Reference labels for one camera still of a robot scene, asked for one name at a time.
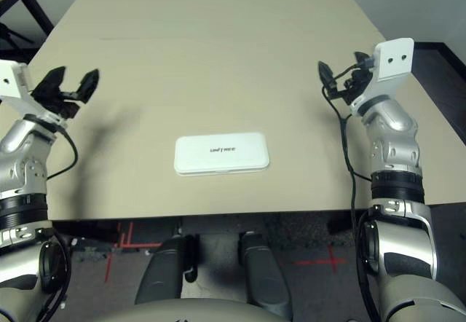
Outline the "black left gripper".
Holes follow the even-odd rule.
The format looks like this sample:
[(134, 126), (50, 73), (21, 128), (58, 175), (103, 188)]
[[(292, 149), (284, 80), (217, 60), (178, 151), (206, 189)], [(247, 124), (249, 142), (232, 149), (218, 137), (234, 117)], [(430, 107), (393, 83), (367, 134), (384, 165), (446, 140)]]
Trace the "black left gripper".
[(62, 92), (60, 86), (65, 72), (65, 66), (50, 70), (36, 86), (32, 97), (54, 114), (62, 118), (74, 118), (80, 109), (76, 101), (89, 101), (98, 86), (100, 73), (98, 69), (91, 70), (84, 75), (76, 92)]

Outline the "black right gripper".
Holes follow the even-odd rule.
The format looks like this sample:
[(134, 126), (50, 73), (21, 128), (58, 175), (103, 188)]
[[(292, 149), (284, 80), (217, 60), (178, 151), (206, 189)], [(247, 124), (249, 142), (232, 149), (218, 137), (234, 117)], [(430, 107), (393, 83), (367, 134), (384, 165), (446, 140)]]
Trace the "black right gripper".
[[(368, 60), (368, 55), (364, 52), (355, 52), (356, 63), (365, 63)], [(327, 63), (318, 62), (318, 74), (320, 81), (325, 89), (330, 100), (341, 98), (348, 106), (360, 95), (363, 94), (371, 81), (371, 72), (365, 69), (352, 69), (351, 77), (344, 81), (344, 90), (337, 90), (337, 80), (343, 77), (349, 71), (345, 71), (333, 77), (333, 72)]]

